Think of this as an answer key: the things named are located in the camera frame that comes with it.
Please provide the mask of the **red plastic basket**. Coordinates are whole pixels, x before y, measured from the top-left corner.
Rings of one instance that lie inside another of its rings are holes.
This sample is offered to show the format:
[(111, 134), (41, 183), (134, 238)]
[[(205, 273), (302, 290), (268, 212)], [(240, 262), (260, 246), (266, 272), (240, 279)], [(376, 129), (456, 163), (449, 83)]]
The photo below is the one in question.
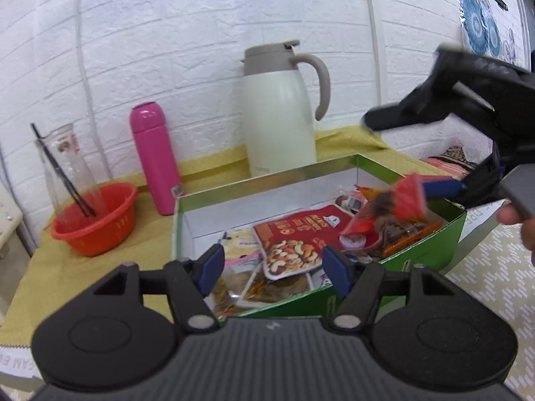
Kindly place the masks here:
[(100, 188), (104, 213), (89, 218), (72, 204), (65, 208), (67, 217), (74, 220), (68, 227), (58, 217), (52, 220), (51, 235), (67, 243), (77, 254), (95, 257), (120, 245), (135, 226), (134, 201), (138, 189), (132, 183), (112, 183)]

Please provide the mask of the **blue round wall decoration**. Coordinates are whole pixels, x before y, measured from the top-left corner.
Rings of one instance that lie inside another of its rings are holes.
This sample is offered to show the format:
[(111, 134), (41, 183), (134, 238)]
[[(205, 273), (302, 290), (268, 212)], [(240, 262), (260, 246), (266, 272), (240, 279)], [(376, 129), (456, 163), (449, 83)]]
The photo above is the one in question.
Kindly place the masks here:
[(502, 40), (489, 0), (459, 0), (464, 46), (477, 55), (498, 58)]

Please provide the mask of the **orange snack packet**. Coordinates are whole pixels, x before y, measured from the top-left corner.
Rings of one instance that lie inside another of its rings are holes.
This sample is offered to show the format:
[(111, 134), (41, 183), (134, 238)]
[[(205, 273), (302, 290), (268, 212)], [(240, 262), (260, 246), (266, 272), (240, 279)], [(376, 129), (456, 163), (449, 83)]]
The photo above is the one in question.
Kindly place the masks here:
[(369, 235), (378, 231), (382, 221), (426, 221), (427, 204), (420, 175), (405, 176), (385, 189), (361, 185), (356, 189), (366, 202), (341, 232), (342, 236)]

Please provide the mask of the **clear bag brown snack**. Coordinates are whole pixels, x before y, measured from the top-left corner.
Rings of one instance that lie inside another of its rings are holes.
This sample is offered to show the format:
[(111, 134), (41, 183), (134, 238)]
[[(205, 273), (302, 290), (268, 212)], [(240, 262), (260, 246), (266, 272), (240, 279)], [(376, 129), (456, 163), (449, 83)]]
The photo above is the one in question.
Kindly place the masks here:
[(378, 243), (373, 244), (365, 254), (376, 261), (386, 259), (437, 232), (443, 225), (442, 217), (436, 216), (428, 208), (425, 222), (382, 221), (377, 231)]

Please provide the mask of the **white water dispenser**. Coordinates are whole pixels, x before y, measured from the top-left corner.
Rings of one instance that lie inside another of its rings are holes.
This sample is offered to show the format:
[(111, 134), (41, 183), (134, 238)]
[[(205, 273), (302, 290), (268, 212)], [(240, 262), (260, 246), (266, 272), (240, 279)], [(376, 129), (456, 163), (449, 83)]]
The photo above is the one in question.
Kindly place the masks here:
[(14, 202), (10, 192), (1, 185), (0, 188), (0, 241), (1, 259), (20, 244), (17, 229), (23, 220), (23, 214)]

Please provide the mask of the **red nut mix packet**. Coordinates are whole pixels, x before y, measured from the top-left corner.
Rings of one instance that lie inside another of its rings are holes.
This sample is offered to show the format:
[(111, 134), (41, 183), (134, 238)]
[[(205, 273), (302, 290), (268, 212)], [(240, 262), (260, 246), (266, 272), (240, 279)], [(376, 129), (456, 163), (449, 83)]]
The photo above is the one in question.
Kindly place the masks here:
[(342, 248), (339, 235), (352, 218), (330, 204), (255, 224), (266, 278), (278, 281), (319, 268), (326, 246)]

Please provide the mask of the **black straw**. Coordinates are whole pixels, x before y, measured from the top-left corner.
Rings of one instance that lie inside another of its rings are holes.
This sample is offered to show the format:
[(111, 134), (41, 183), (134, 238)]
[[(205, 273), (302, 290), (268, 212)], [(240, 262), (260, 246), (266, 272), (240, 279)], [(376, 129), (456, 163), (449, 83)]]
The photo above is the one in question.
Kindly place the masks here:
[(84, 218), (95, 217), (96, 209), (88, 196), (94, 181), (80, 154), (74, 125), (65, 124), (46, 136), (40, 133), (35, 123), (32, 122), (30, 128), (35, 136), (34, 143), (42, 161), (46, 188), (55, 213), (62, 216), (67, 208), (74, 206)]

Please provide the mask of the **green cardboard box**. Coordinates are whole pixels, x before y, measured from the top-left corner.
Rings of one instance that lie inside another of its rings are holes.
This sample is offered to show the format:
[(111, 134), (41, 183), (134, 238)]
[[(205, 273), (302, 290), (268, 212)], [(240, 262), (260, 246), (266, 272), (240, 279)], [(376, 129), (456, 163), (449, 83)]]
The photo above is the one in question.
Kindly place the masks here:
[(340, 298), (323, 269), (329, 245), (390, 271), (441, 270), (452, 260), (466, 214), (444, 199), (429, 201), (420, 218), (381, 218), (367, 237), (348, 235), (353, 216), (341, 197), (400, 178), (354, 155), (188, 194), (176, 203), (172, 255), (196, 260), (223, 247), (226, 267), (207, 298), (219, 318), (332, 316)]

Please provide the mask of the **pink thermos bottle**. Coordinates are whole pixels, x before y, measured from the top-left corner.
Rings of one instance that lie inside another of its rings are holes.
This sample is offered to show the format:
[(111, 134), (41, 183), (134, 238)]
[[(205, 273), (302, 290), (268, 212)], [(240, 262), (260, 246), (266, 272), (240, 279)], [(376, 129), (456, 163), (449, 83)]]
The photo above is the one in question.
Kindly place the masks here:
[(165, 114), (157, 102), (134, 107), (130, 127), (147, 187), (158, 213), (171, 216), (184, 194)]

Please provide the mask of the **cream thermos jug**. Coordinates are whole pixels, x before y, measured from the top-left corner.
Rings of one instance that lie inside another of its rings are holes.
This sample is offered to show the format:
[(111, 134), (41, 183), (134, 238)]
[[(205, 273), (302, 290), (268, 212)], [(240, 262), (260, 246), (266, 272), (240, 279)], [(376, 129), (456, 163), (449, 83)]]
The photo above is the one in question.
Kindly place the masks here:
[[(310, 53), (296, 53), (298, 39), (248, 48), (242, 60), (241, 121), (252, 176), (264, 176), (316, 162), (315, 123), (331, 100), (326, 64)], [(319, 103), (312, 108), (298, 69), (316, 71)]]

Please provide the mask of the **clear pink-top seed snack bag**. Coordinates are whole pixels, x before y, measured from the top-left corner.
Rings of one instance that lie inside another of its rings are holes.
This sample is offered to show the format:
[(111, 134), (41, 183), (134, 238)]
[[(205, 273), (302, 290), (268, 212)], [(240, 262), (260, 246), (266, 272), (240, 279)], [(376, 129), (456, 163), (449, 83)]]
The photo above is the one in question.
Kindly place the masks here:
[(262, 268), (259, 252), (225, 261), (224, 270), (207, 298), (217, 318), (236, 315), (249, 309), (260, 309), (266, 302), (246, 299), (247, 291)]

